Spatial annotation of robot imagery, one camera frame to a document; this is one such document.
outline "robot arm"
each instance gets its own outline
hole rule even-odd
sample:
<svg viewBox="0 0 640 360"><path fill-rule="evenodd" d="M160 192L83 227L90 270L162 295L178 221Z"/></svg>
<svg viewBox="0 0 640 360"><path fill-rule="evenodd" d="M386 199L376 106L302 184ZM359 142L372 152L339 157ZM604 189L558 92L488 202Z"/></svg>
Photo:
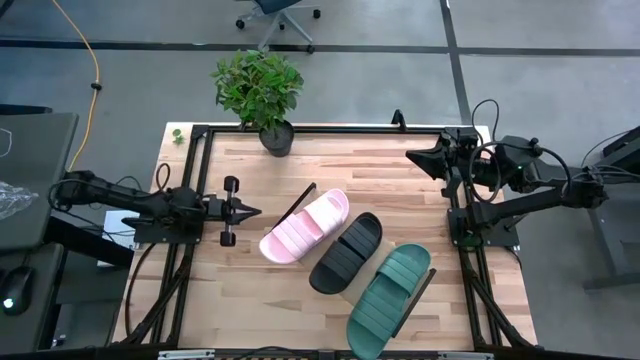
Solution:
<svg viewBox="0 0 640 360"><path fill-rule="evenodd" d="M234 246L232 226L262 212L244 205L235 196L239 190L237 178L227 176L224 181L226 200L218 199L215 195L203 196L185 186L146 193L108 182L91 171L74 171L66 173L63 180L52 187L55 202L52 205L68 211L73 205L99 203L135 211L140 217L123 219L125 224L135 229L154 227L154 235L169 240L176 237L162 234L201 233L204 222L220 221L225 223L225 230L220 237L221 245Z"/></svg>

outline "metal bracket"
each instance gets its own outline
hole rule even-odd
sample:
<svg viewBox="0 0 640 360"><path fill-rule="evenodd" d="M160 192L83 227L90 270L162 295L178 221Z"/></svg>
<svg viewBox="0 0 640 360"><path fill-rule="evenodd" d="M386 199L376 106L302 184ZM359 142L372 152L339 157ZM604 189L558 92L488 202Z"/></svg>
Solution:
<svg viewBox="0 0 640 360"><path fill-rule="evenodd" d="M438 360L493 360L493 354L472 352L442 352Z"/></svg>
<svg viewBox="0 0 640 360"><path fill-rule="evenodd" d="M160 351L158 360L214 359L215 349Z"/></svg>
<svg viewBox="0 0 640 360"><path fill-rule="evenodd" d="M466 210L461 208L452 208L447 210L447 222L449 225L449 234L451 242L458 247L476 247L476 246L518 246L520 239L518 231L515 227L508 225L513 222L512 218L502 219L491 228L487 228L481 232L481 237L470 234L465 229Z"/></svg>

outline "pink slide sandal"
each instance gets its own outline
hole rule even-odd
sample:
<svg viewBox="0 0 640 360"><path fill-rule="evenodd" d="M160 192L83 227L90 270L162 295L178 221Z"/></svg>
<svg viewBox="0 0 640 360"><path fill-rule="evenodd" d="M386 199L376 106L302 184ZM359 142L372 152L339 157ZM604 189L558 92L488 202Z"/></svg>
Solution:
<svg viewBox="0 0 640 360"><path fill-rule="evenodd" d="M347 195L331 189L271 230L260 240L260 251L271 262L290 264L338 230L348 215Z"/></svg>

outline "slide sandal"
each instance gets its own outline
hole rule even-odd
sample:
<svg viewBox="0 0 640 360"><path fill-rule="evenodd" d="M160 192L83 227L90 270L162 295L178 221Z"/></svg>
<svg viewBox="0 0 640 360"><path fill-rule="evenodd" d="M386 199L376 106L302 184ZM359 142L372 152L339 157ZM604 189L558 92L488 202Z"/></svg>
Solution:
<svg viewBox="0 0 640 360"><path fill-rule="evenodd" d="M395 248L380 265L347 322L347 340L358 358L374 360L380 355L430 263L427 249L405 244Z"/></svg>
<svg viewBox="0 0 640 360"><path fill-rule="evenodd" d="M271 262L290 264L339 229L348 215L347 195L331 189L273 228L260 240L260 252Z"/></svg>
<svg viewBox="0 0 640 360"><path fill-rule="evenodd" d="M349 286L382 239L382 224L370 212L360 214L322 255L309 275L316 291L332 295Z"/></svg>

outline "office chair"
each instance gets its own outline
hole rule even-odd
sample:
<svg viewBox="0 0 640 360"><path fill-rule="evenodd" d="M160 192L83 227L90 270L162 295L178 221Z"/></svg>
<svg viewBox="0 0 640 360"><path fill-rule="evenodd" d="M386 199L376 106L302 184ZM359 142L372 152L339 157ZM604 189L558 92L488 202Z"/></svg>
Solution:
<svg viewBox="0 0 640 360"><path fill-rule="evenodd" d="M262 50L266 45L271 36L273 36L274 31L276 30L276 26L280 27L280 30L284 30L284 23L287 22L289 25L293 27L293 29L300 34L305 40L309 42L307 45L307 52L309 54L313 54L316 50L313 46L313 39L309 34L307 34L302 26L298 24L287 12L288 9L302 9L302 8L313 8L313 5L300 5L293 6L294 4L299 3L301 0L253 0L256 3L256 6L251 10L251 12L241 15L238 17L236 21L236 27L240 30L244 29L244 22L249 21L254 18L259 18L263 16L272 16L273 22L271 26L269 26L269 30L267 30L266 34L258 44L258 50ZM313 17L315 19L320 18L320 10L313 10Z"/></svg>

